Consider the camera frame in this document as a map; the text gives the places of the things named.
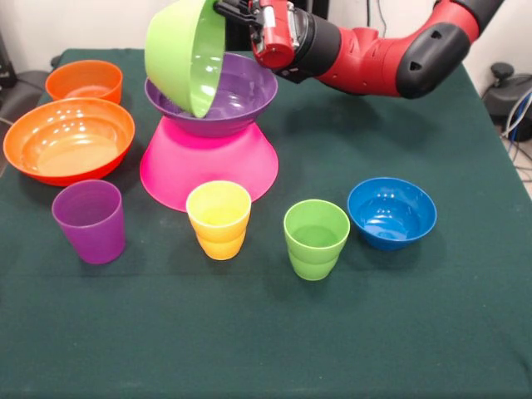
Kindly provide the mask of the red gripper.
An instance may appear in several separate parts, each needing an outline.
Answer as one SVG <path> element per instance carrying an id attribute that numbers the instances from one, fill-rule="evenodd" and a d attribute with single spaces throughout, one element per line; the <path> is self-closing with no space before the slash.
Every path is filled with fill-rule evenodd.
<path id="1" fill-rule="evenodd" d="M 213 7 L 230 21 L 251 27 L 253 53 L 261 66 L 282 69 L 292 63 L 298 39 L 290 1 L 219 0 Z"/>

